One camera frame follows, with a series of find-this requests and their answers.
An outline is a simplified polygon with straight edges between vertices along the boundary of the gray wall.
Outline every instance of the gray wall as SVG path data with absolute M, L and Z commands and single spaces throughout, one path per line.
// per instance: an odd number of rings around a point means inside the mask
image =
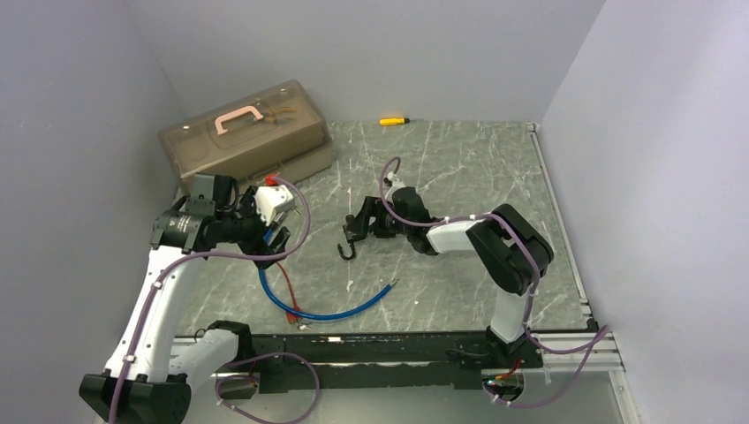
M 126 0 L 188 114 L 295 78 L 330 120 L 539 121 L 604 0 Z
M 608 1 L 541 125 L 645 422 L 749 413 L 749 4 Z
M 78 385 L 135 303 L 182 112 L 119 1 L 3 0 L 0 40 L 0 420 L 91 422 Z

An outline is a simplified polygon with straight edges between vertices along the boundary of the toolbox handle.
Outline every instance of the toolbox handle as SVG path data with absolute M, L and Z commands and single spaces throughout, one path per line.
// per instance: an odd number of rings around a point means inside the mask
M 223 127 L 223 123 L 234 119 L 235 117 L 241 117 L 242 115 L 245 115 L 246 113 L 252 112 L 253 115 L 255 115 L 255 119 L 258 121 L 262 119 L 262 114 L 254 107 L 254 106 L 245 106 L 244 108 L 239 108 L 237 110 L 233 110 L 229 113 L 225 113 L 221 115 L 220 117 L 216 118 L 216 132 L 218 135 L 227 133 L 229 130 Z

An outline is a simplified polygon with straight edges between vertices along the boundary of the blue hose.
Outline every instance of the blue hose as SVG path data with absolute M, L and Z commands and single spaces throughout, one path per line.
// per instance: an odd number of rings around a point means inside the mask
M 265 234 L 265 241 L 267 242 L 270 239 L 270 236 L 273 234 L 272 230 L 268 230 L 268 232 Z M 375 303 L 377 303 L 380 299 L 385 297 L 386 294 L 390 291 L 390 289 L 393 288 L 392 284 L 386 285 L 382 290 L 380 290 L 379 293 L 377 293 L 373 298 L 365 302 L 364 304 L 355 307 L 351 310 L 341 312 L 338 314 L 330 314 L 330 315 L 318 315 L 318 314 L 309 314 L 307 312 L 302 312 L 294 309 L 293 307 L 289 307 L 288 305 L 284 304 L 281 300 L 279 300 L 275 294 L 270 290 L 270 285 L 268 284 L 268 277 L 265 275 L 265 269 L 258 269 L 258 276 L 260 276 L 260 284 L 262 285 L 262 289 L 265 291 L 265 294 L 268 295 L 268 298 L 271 302 L 275 303 L 277 307 L 280 307 L 284 311 L 299 316 L 301 318 L 306 318 L 308 320 L 313 321 L 333 321 L 333 320 L 341 320 L 344 318 L 348 318 L 350 316 L 354 316 L 358 314 L 359 312 L 363 312 L 366 309 L 373 306 Z

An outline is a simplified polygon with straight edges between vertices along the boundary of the marble tabletop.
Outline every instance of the marble tabletop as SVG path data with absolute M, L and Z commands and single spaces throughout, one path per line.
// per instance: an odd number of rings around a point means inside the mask
M 301 249 L 284 261 L 300 307 L 310 313 L 343 312 L 369 300 L 393 278 L 385 298 L 355 317 L 314 323 L 308 332 L 445 331 L 485 329 L 495 308 L 496 286 L 476 254 L 426 256 L 405 237 L 369 237 L 358 257 L 343 261 L 344 217 L 356 215 L 364 196 L 377 195 L 377 176 L 393 155 L 398 176 L 415 186 L 432 216 L 488 211 L 510 203 L 550 243 L 555 259 L 541 280 L 532 325 L 536 329 L 585 327 L 579 291 L 547 181 L 533 141 L 520 122 L 376 122 L 329 124 L 333 166 L 299 183 L 312 208 L 312 229 Z M 302 217 L 284 223 L 292 242 Z M 238 251 L 235 246 L 219 246 Z M 268 270 L 272 290 L 291 298 L 278 267 Z M 211 258 L 200 273 L 178 325 L 193 334 L 215 320 L 246 322 L 254 334 L 298 333 L 265 296 L 250 261 Z

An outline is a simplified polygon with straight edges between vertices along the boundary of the metal hook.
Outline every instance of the metal hook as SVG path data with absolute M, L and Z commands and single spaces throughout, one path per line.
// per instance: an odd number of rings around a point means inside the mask
M 352 241 L 349 242 L 349 246 L 352 249 L 352 254 L 351 254 L 351 256 L 346 256 L 344 254 L 344 249 L 341 247 L 341 244 L 338 243 L 338 246 L 337 246 L 338 247 L 338 254 L 341 255 L 341 259 L 343 259 L 344 261 L 350 261 L 351 259 L 353 259 L 353 258 L 356 257 L 356 247 L 354 247 Z

